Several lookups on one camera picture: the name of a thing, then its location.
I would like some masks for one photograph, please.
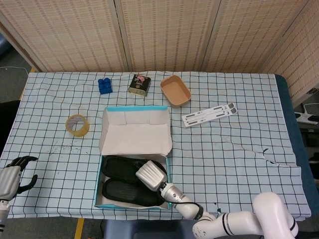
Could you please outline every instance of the table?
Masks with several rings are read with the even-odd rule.
[[[152,79],[146,98],[127,92],[133,73],[30,73],[24,96],[0,160],[32,155],[39,158],[23,172],[33,174],[33,189],[12,201],[12,217],[84,217],[104,219],[180,219],[173,210],[100,210],[94,207],[100,165],[98,141],[106,106],[169,105],[160,82],[179,75],[192,98],[170,109],[173,149],[172,181],[215,216],[252,211],[260,192],[273,191],[297,220],[311,215],[304,195],[278,95],[268,74],[143,72]],[[113,93],[100,95],[97,80],[112,79]],[[233,102],[238,114],[185,128],[181,115]],[[85,116],[90,131],[74,138],[67,118]]]

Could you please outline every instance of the blue lego brick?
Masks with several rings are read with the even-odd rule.
[[[111,86],[111,80],[109,78],[99,79],[98,83],[99,83],[99,91],[101,95],[113,92],[112,86]]]

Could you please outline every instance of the blue table edge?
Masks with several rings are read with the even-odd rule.
[[[281,75],[275,76],[288,135],[296,156],[296,163],[299,167],[301,167],[301,178],[304,193],[312,215],[316,215],[319,213],[319,193],[313,179],[313,174],[310,170],[308,155],[295,117],[294,108],[288,91],[288,85],[284,77]]]

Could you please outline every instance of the brown paper bowl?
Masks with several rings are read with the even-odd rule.
[[[169,76],[160,83],[161,90],[173,108],[190,100],[190,91],[179,76]]]

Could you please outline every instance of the tin can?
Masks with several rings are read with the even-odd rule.
[[[150,77],[134,75],[129,86],[129,92],[141,96],[147,96],[151,84]]]

